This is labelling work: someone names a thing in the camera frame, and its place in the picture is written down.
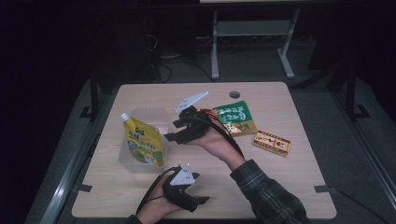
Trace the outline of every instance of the plaid shirt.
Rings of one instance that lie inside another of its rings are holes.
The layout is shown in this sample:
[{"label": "plaid shirt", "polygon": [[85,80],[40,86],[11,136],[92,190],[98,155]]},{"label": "plaid shirt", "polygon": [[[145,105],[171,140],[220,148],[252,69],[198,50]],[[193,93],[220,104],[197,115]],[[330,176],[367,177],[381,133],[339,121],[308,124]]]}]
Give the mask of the plaid shirt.
[{"label": "plaid shirt", "polygon": [[300,200],[269,178],[254,160],[231,173],[262,223],[309,223]]}]

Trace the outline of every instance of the clear plastic box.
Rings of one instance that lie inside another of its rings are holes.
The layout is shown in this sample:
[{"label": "clear plastic box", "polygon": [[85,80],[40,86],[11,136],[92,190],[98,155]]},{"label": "clear plastic box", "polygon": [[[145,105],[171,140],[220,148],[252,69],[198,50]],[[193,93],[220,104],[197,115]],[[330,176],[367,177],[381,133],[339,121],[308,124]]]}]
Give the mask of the clear plastic box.
[{"label": "clear plastic box", "polygon": [[168,141],[163,136],[169,130],[169,118],[164,107],[141,107],[133,110],[130,117],[139,119],[152,125],[160,130],[163,143],[163,165],[158,166],[152,163],[143,163],[137,160],[131,153],[126,141],[126,137],[122,138],[119,161],[132,173],[155,173],[160,174],[164,171],[166,164],[166,156],[168,150]]}]

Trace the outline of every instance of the yellow pouch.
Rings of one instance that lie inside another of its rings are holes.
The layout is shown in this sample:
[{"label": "yellow pouch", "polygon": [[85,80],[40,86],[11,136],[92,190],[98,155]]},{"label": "yellow pouch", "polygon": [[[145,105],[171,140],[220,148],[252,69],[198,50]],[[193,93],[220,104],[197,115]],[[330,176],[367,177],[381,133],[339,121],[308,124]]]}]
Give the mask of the yellow pouch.
[{"label": "yellow pouch", "polygon": [[160,130],[138,119],[121,115],[125,136],[132,155],[144,163],[163,165],[163,143]]}]

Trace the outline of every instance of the white triangular marker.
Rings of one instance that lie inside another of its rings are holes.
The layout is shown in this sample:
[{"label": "white triangular marker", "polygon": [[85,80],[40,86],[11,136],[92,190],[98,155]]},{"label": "white triangular marker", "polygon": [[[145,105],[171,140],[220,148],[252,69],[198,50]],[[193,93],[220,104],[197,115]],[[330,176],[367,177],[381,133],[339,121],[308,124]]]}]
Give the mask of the white triangular marker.
[{"label": "white triangular marker", "polygon": [[178,185],[191,185],[195,182],[194,177],[192,176],[192,171],[190,165],[187,163],[185,166],[181,168],[178,174],[171,180],[172,186]]},{"label": "white triangular marker", "polygon": [[204,96],[208,95],[209,91],[203,91],[201,93],[198,93],[196,95],[187,97],[187,98],[183,98],[183,100],[181,101],[180,105],[178,107],[175,108],[175,112],[180,112],[184,109],[187,109],[188,107],[190,107],[191,105],[195,104],[197,101],[201,100],[202,98],[204,98]]}]

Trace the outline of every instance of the person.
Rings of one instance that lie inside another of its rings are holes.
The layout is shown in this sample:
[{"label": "person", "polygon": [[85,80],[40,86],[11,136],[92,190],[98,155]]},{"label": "person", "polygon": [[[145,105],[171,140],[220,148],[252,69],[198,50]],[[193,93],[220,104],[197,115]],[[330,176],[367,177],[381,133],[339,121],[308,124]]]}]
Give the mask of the person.
[{"label": "person", "polygon": [[[218,121],[213,121],[218,126],[222,126]],[[202,147],[227,164],[232,171],[231,178],[249,200],[251,209],[260,222],[309,223],[301,201],[274,179],[269,178],[254,160],[245,160],[215,129],[210,127],[204,136],[190,141],[187,145]],[[126,223],[157,223],[167,215],[181,210],[180,207],[161,197],[163,196],[161,185],[164,180],[165,178],[152,191],[138,214],[131,215]]]}]

